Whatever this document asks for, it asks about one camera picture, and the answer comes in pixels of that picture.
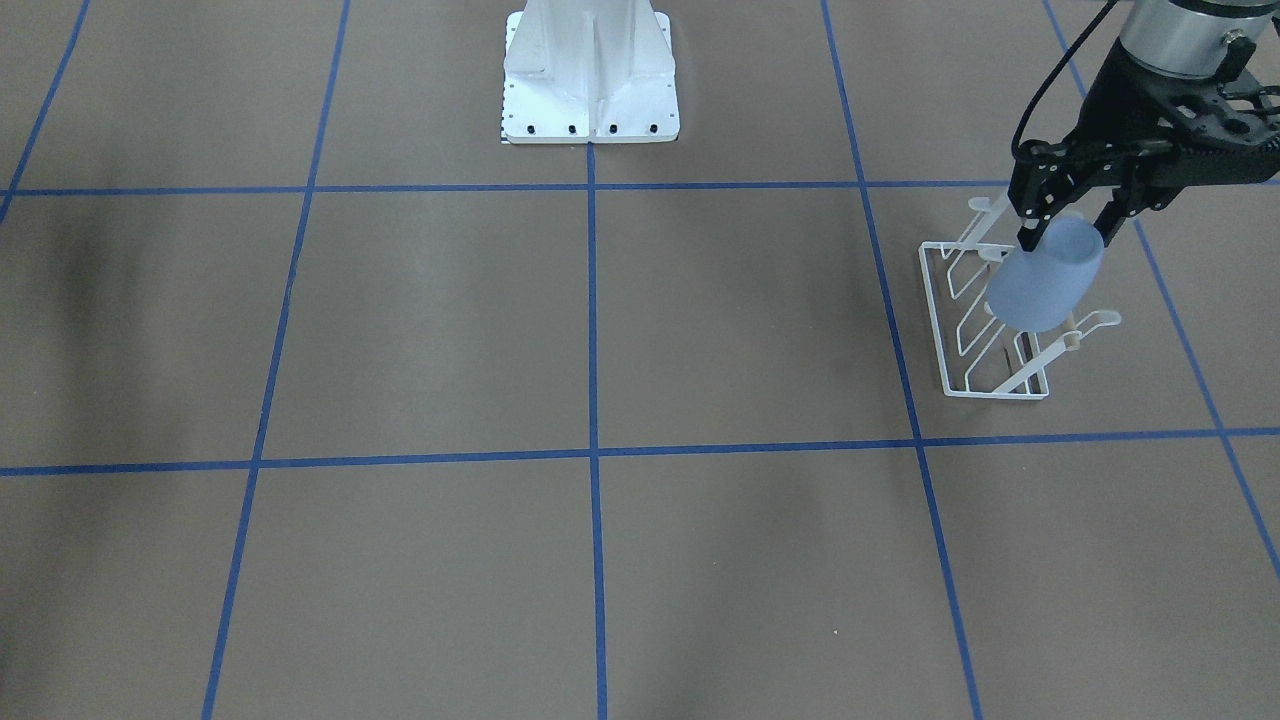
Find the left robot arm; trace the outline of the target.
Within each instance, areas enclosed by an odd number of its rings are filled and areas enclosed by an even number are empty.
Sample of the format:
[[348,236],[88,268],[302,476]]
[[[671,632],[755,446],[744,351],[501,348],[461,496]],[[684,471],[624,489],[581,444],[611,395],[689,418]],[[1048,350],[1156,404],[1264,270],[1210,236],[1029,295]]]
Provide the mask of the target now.
[[1275,1],[1138,1],[1057,142],[1025,137],[1050,73],[1014,132],[1007,200],[1018,242],[1037,250],[1052,219],[1098,187],[1112,191],[1094,220],[1103,242],[1183,190],[1258,184],[1279,168],[1277,86],[1248,64]]

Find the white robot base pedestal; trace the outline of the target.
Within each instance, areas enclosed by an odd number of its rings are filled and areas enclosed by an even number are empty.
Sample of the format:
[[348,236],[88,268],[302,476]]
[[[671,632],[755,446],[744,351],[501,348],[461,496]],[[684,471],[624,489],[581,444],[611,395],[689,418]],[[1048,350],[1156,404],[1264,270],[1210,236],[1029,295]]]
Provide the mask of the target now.
[[672,23],[649,1],[527,1],[506,18],[503,70],[507,143],[680,137]]

